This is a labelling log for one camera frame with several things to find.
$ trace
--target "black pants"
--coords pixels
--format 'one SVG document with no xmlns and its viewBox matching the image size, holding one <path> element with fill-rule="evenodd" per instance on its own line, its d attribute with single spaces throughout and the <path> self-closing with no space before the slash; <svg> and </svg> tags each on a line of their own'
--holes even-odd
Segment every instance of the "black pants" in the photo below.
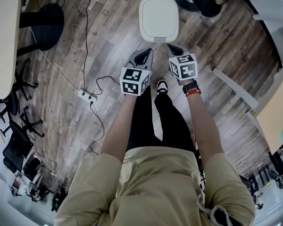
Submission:
<svg viewBox="0 0 283 226">
<path fill-rule="evenodd" d="M 136 99 L 126 151 L 142 146 L 166 146 L 195 153 L 189 127 L 167 93 L 160 93 L 154 103 L 160 115 L 163 140 L 154 135 L 151 90 L 148 86 Z"/>
<path fill-rule="evenodd" d="M 283 161 L 278 152 L 275 152 L 273 155 L 268 153 L 269 159 L 272 161 L 276 171 L 279 175 L 283 175 Z"/>
</svg>

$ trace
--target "office chair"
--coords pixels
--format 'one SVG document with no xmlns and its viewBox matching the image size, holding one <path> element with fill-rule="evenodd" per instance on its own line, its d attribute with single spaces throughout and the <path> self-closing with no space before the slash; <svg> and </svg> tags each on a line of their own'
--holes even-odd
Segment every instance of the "office chair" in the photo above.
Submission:
<svg viewBox="0 0 283 226">
<path fill-rule="evenodd" d="M 0 99 L 0 104 L 5 103 L 6 107 L 1 112 L 0 111 L 0 119 L 5 123 L 5 119 L 3 118 L 6 112 L 11 113 L 12 115 L 17 115 L 19 111 L 19 100 L 17 98 L 16 91 L 12 89 L 10 94 L 4 99 Z"/>
<path fill-rule="evenodd" d="M 9 127 L 6 131 L 8 129 L 11 129 L 13 134 L 11 135 L 8 145 L 3 150 L 3 156 L 6 159 L 3 160 L 3 163 L 11 171 L 14 171 L 15 168 L 18 171 L 21 171 L 24 158 L 28 156 L 33 144 L 30 141 L 26 130 L 21 128 L 14 121 L 9 121 Z"/>
<path fill-rule="evenodd" d="M 3 159 L 3 164 L 9 169 L 11 170 L 12 173 L 15 173 L 17 171 L 17 168 L 15 167 L 15 165 L 8 159 L 4 158 Z"/>
<path fill-rule="evenodd" d="M 37 135 L 40 136 L 40 137 L 45 137 L 45 134 L 42 134 L 42 135 L 41 135 L 38 131 L 36 131 L 35 128 L 33 128 L 35 125 L 43 124 L 43 121 L 42 121 L 42 120 L 39 120 L 38 122 L 31 123 L 31 122 L 28 120 L 28 117 L 27 117 L 27 113 L 26 113 L 26 110 L 27 110 L 27 109 L 28 109 L 28 106 L 26 106 L 26 107 L 24 108 L 24 113 L 20 115 L 20 118 L 21 118 L 21 120 L 23 121 L 23 123 L 25 124 L 25 126 L 23 126 L 23 128 L 21 128 L 21 127 L 18 126 L 14 121 L 12 121 L 12 119 L 9 117 L 9 126 L 8 126 L 4 131 L 1 130 L 1 132 L 2 132 L 2 134 L 3 134 L 4 137 L 5 137 L 5 133 L 6 133 L 9 129 L 12 129 L 11 125 L 13 125 L 14 130 L 16 130 L 16 126 L 15 126 L 15 125 L 17 125 L 18 131 L 20 131 L 20 130 L 22 131 L 22 132 L 20 132 L 19 134 L 24 134 L 23 131 L 25 131 L 25 135 L 27 136 L 27 132 L 26 132 L 26 131 L 29 130 L 29 132 L 34 132 L 35 134 L 37 134 Z"/>
<path fill-rule="evenodd" d="M 23 123 L 25 124 L 24 129 L 25 129 L 25 130 L 29 130 L 29 132 L 34 132 L 35 134 L 37 134 L 37 135 L 40 136 L 40 137 L 45 137 L 45 134 L 44 134 L 44 133 L 41 135 L 38 131 L 36 131 L 35 128 L 33 128 L 35 125 L 43 124 L 43 121 L 42 121 L 42 120 L 39 120 L 38 122 L 31 123 L 31 122 L 28 120 L 28 117 L 27 117 L 27 113 L 26 113 L 27 110 L 28 110 L 28 106 L 26 106 L 26 107 L 24 108 L 24 113 L 22 113 L 22 114 L 20 115 L 21 120 L 22 120 Z"/>
<path fill-rule="evenodd" d="M 16 78 L 16 82 L 13 85 L 13 88 L 15 89 L 15 91 L 21 90 L 21 92 L 23 93 L 24 97 L 26 100 L 30 100 L 32 99 L 31 96 L 26 95 L 25 91 L 24 91 L 24 86 L 26 87 L 32 87 L 32 88 L 37 88 L 39 86 L 38 83 L 35 83 L 34 85 L 31 85 L 29 83 L 26 83 L 25 81 L 23 81 L 23 73 L 24 73 L 24 69 L 26 67 L 26 65 L 30 64 L 30 59 L 27 59 L 24 61 L 24 64 L 20 70 L 20 73 L 17 72 L 17 70 L 15 70 L 15 78 Z"/>
</svg>

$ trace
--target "red watch strap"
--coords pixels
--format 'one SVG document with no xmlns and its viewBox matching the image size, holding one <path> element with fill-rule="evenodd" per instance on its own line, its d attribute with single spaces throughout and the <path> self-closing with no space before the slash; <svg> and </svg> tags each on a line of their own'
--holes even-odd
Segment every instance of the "red watch strap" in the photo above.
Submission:
<svg viewBox="0 0 283 226">
<path fill-rule="evenodd" d="M 187 93 L 185 93 L 185 96 L 187 97 L 192 94 L 201 94 L 201 90 L 200 89 L 189 90 Z"/>
</svg>

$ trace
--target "wristwatch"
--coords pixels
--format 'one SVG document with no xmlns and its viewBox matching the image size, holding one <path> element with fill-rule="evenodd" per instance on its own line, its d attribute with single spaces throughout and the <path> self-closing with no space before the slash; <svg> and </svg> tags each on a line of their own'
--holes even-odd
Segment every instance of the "wristwatch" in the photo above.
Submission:
<svg viewBox="0 0 283 226">
<path fill-rule="evenodd" d="M 199 86 L 196 82 L 196 80 L 193 79 L 193 82 L 190 84 L 183 86 L 183 92 L 185 93 L 185 96 L 192 95 L 192 94 L 201 94 L 201 90 L 199 89 Z"/>
</svg>

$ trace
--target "beige t-shirt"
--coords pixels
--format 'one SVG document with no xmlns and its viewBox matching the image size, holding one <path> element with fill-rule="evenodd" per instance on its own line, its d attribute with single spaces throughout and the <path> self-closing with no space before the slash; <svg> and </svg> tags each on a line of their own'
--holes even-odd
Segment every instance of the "beige t-shirt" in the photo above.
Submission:
<svg viewBox="0 0 283 226">
<path fill-rule="evenodd" d="M 123 165 L 108 154 L 83 159 L 55 226 L 212 225 L 198 198 L 206 208 L 220 205 L 242 225 L 252 225 L 252 197 L 223 153 L 207 162 L 205 175 L 203 195 L 194 154 L 170 147 L 132 149 Z"/>
</svg>

